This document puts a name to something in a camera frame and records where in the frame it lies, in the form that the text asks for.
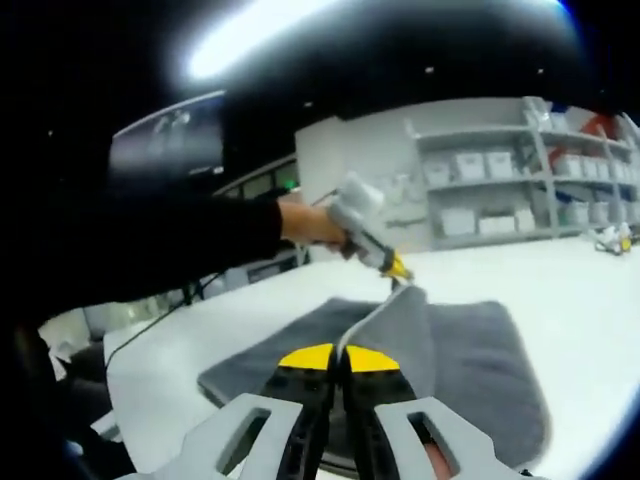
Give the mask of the person's left hand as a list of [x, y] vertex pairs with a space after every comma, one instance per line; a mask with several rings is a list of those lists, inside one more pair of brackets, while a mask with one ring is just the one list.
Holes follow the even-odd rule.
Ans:
[[332, 251], [346, 243], [345, 231], [329, 217], [324, 207], [279, 201], [281, 237], [304, 245], [319, 243]]

